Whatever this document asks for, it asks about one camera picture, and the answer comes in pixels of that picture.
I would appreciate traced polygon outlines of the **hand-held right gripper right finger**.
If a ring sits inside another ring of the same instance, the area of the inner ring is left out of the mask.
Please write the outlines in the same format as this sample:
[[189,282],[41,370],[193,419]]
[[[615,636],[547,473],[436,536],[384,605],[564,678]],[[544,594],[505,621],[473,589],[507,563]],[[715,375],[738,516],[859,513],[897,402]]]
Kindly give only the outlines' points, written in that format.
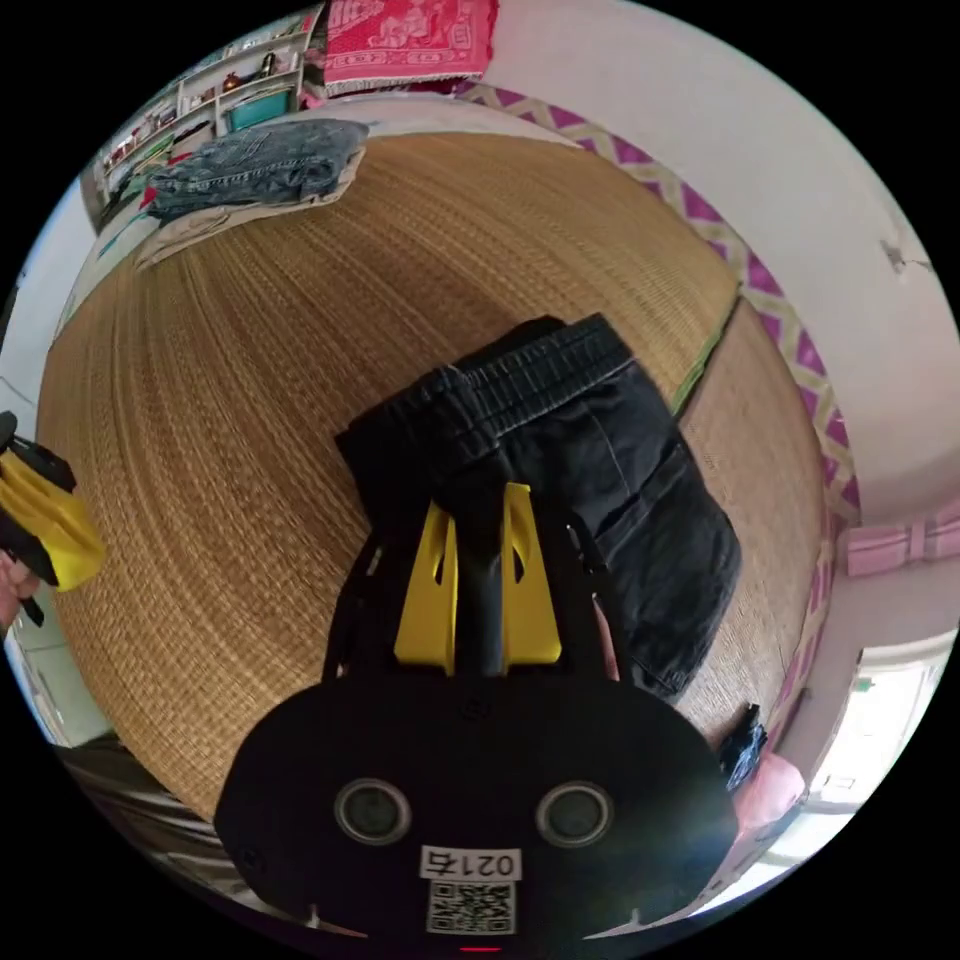
[[553,667],[562,644],[554,613],[530,487],[509,483],[503,494],[500,538],[500,674]]

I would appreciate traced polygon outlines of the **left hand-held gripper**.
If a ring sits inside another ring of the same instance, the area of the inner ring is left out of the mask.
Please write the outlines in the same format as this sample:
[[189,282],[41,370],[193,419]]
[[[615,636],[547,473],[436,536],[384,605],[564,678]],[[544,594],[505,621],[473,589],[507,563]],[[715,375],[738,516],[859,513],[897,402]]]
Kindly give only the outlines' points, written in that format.
[[102,568],[106,549],[82,501],[69,464],[18,434],[18,420],[1,413],[1,627],[25,612],[38,626],[34,599],[43,583],[77,589]]

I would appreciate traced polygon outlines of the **person's right hand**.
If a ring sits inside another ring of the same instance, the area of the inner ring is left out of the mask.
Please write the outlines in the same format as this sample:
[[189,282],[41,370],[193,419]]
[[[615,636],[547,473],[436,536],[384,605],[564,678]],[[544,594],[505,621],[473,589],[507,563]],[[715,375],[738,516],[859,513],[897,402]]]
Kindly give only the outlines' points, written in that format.
[[604,665],[607,677],[614,681],[620,681],[620,671],[617,663],[616,652],[613,638],[610,631],[608,620],[602,609],[597,596],[593,597],[593,608],[597,620],[597,626],[600,637],[601,649],[603,652]]

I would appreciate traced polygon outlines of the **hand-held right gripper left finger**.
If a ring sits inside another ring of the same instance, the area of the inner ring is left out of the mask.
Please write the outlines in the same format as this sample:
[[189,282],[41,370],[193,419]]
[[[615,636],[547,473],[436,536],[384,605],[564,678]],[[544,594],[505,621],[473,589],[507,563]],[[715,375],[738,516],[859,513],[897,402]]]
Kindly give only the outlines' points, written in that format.
[[455,521],[432,503],[425,516],[394,641],[398,664],[453,675],[458,574]]

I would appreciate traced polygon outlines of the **person's left hand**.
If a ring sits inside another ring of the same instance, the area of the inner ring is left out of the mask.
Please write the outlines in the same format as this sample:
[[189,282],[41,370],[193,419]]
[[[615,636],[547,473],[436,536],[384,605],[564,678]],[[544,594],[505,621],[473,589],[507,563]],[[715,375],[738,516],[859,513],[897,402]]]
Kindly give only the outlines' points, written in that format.
[[24,602],[33,598],[41,581],[25,564],[8,554],[1,553],[0,560],[1,639],[4,639]]

